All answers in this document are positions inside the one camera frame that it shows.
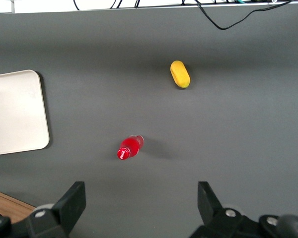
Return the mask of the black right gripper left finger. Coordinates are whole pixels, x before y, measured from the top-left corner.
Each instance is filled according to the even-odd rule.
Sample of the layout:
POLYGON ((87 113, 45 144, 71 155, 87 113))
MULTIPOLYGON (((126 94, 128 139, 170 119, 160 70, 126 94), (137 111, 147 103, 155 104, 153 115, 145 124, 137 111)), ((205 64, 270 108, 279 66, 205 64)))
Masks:
POLYGON ((0 238, 68 238, 85 207, 85 183, 76 181, 55 204, 42 205, 17 223, 0 215, 0 238))

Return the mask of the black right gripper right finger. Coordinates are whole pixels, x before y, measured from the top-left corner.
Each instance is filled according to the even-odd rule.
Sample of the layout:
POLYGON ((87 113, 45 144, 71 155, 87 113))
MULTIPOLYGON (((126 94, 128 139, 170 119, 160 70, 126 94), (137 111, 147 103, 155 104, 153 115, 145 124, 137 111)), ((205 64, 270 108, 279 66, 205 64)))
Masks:
POLYGON ((277 238, 276 215, 263 215, 253 221, 233 208, 224 208, 206 181, 198 182, 198 210, 203 224, 192 238, 277 238))

